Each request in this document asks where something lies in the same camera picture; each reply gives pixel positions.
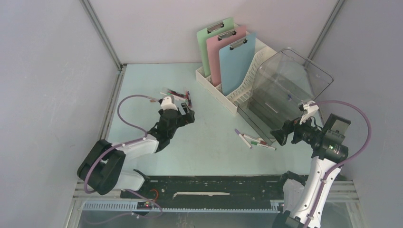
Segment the purple gel pen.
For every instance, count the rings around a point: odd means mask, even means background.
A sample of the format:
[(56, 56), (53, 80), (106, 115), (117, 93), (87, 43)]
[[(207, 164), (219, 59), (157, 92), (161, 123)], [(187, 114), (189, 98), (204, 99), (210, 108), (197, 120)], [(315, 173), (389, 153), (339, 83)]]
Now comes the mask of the purple gel pen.
[(186, 99), (187, 99), (188, 105), (191, 106), (192, 102), (191, 102), (191, 97), (190, 97), (190, 92), (189, 91), (186, 91)]

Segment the white file organizer rack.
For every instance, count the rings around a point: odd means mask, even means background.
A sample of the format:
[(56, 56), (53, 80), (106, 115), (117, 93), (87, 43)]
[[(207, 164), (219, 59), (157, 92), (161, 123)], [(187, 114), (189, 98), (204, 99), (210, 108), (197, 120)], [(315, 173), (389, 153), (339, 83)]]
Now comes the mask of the white file organizer rack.
[(246, 76), (242, 84), (228, 96), (222, 93), (221, 83), (218, 86), (212, 85), (211, 76), (205, 76), (203, 66), (196, 70), (196, 80), (232, 114), (236, 114), (238, 106), (246, 101), (251, 93), (258, 68), (275, 54), (275, 50), (256, 38), (255, 55)]

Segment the clear grey drawer box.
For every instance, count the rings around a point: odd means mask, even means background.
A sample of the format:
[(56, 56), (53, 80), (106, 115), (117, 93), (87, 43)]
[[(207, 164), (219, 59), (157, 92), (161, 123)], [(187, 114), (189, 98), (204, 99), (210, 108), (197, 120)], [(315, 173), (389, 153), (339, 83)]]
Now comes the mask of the clear grey drawer box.
[(331, 73), (317, 63), (290, 47), (284, 48), (260, 65), (251, 93), (238, 106), (238, 113), (260, 138), (273, 144), (276, 139), (270, 131), (300, 117), (299, 105), (316, 100), (333, 81)]

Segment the blue clipboard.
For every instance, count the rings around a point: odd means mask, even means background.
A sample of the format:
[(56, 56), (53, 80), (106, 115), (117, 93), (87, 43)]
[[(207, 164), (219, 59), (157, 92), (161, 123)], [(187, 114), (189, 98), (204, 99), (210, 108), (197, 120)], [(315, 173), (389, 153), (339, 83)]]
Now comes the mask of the blue clipboard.
[(256, 33), (219, 50), (222, 93), (228, 96), (243, 82), (255, 55)]

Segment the pink clipboard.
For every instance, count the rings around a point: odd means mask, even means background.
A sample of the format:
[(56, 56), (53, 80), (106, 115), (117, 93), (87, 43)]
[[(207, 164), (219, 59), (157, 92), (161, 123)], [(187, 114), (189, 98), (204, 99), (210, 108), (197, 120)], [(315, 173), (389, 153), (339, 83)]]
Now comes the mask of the pink clipboard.
[(218, 86), (221, 83), (219, 51), (225, 46), (245, 37), (246, 31), (247, 26), (243, 25), (207, 39), (208, 61), (213, 86)]

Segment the green clipboard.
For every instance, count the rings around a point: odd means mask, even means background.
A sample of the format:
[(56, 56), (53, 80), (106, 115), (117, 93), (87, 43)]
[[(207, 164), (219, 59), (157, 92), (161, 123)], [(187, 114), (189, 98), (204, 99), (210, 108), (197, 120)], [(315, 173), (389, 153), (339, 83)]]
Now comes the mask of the green clipboard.
[(229, 17), (223, 20), (217, 21), (206, 28), (198, 31), (196, 33), (199, 51), (201, 54), (202, 66), (204, 69), (205, 76), (210, 76), (210, 65), (208, 60), (208, 53), (207, 53), (207, 39), (212, 38), (218, 34), (223, 32), (229, 31), (234, 28), (234, 18)]

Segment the orange gel pen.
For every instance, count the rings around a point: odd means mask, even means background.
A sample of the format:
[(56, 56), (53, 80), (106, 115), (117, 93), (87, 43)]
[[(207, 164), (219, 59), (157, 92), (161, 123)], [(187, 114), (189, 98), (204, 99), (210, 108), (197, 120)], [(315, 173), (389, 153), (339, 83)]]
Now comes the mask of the orange gel pen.
[(190, 96), (190, 92), (189, 92), (189, 91), (187, 91), (186, 96), (187, 96), (188, 106), (189, 106), (190, 108), (192, 108), (192, 100), (191, 100), (191, 96)]

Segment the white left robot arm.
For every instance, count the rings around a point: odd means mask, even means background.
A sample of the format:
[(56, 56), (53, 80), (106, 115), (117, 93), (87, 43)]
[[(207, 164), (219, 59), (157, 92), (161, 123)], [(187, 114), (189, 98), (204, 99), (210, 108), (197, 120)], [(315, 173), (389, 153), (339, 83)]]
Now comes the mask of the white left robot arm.
[(128, 164), (140, 156), (162, 151), (178, 128), (194, 123), (195, 112), (185, 103), (181, 106), (184, 114), (160, 109), (160, 119), (146, 137), (116, 146), (105, 139), (97, 141), (77, 170), (77, 176), (91, 188), (89, 192), (105, 195), (115, 189), (130, 189), (139, 198), (148, 196), (147, 176)]

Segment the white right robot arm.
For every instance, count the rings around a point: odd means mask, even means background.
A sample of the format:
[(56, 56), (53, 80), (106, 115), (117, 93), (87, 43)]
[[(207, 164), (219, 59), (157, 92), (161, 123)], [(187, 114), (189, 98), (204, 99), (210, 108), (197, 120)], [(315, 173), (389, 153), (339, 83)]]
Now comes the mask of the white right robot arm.
[(326, 199), (341, 169), (330, 170), (348, 157), (348, 148), (342, 144), (350, 121), (331, 114), (325, 125), (312, 126), (312, 120), (287, 120), (281, 129), (271, 131), (281, 146), (289, 134), (292, 144), (305, 142), (311, 146), (310, 173), (307, 181), (293, 172), (286, 172), (276, 186), (277, 194), (284, 198), (282, 211), (276, 216), (274, 228), (319, 228)]

